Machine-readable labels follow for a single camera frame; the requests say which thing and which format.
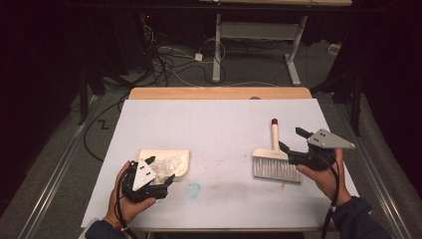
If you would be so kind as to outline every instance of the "brush handle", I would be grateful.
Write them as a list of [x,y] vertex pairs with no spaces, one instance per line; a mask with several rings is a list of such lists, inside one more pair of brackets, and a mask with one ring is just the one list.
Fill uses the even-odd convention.
[[279,121],[271,120],[271,135],[273,138],[273,150],[280,150],[279,146]]

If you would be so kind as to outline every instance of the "sleeve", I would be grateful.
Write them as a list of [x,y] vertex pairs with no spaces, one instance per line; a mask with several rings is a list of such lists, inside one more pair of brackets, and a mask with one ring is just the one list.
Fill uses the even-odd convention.
[[362,197],[352,197],[348,202],[337,207],[332,215],[335,227],[341,239],[383,239],[392,238],[370,215],[369,202]]
[[96,221],[85,234],[87,239],[124,239],[123,232],[116,231],[106,221]]

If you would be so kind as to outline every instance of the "desk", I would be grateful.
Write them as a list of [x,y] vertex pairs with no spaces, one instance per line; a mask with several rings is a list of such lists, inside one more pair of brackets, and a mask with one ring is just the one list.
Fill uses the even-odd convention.
[[[294,92],[298,93],[296,99],[271,100],[286,99],[288,94],[294,98]],[[251,97],[262,100],[247,100]],[[188,172],[170,185],[167,197],[133,220],[130,226],[135,230],[321,229],[329,200],[313,181],[303,177],[301,185],[292,185],[252,176],[252,151],[271,148],[272,118],[279,119],[280,139],[300,151],[308,147],[296,135],[295,126],[310,131],[327,128],[317,100],[311,99],[306,89],[134,89],[129,98],[83,227],[106,214],[115,176],[127,160],[135,159],[137,151],[145,148],[189,149],[191,156]],[[347,169],[345,172],[350,193],[357,195]]]
[[[302,5],[302,6],[350,6],[351,0],[220,0],[222,3],[253,3],[269,5]],[[293,47],[289,54],[285,54],[286,64],[294,86],[300,86],[298,72],[294,59],[301,42],[302,33],[305,29],[308,16],[302,16],[298,24],[281,23],[249,23],[249,22],[223,22],[221,14],[217,14],[215,33],[215,57],[213,66],[212,81],[220,82],[221,68],[221,38],[249,38],[249,39],[270,39],[270,40],[293,40]]]

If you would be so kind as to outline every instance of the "brush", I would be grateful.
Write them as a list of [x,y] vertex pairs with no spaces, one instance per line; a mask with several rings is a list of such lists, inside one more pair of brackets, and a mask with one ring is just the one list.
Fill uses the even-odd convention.
[[289,164],[288,155],[280,150],[277,119],[273,119],[271,124],[273,150],[256,149],[252,153],[254,177],[301,183],[301,174],[294,165]]

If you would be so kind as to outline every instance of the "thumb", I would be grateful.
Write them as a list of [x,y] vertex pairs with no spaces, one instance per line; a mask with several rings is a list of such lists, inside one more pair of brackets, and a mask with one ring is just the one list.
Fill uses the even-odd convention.
[[303,175],[307,176],[308,178],[310,178],[312,180],[315,180],[316,173],[312,169],[310,169],[310,168],[308,168],[308,167],[306,167],[304,165],[301,165],[301,164],[297,165],[296,166],[296,169],[299,172],[301,172]]
[[143,212],[148,209],[156,202],[156,199],[153,197],[146,198],[145,200],[135,204],[135,210],[137,213]]

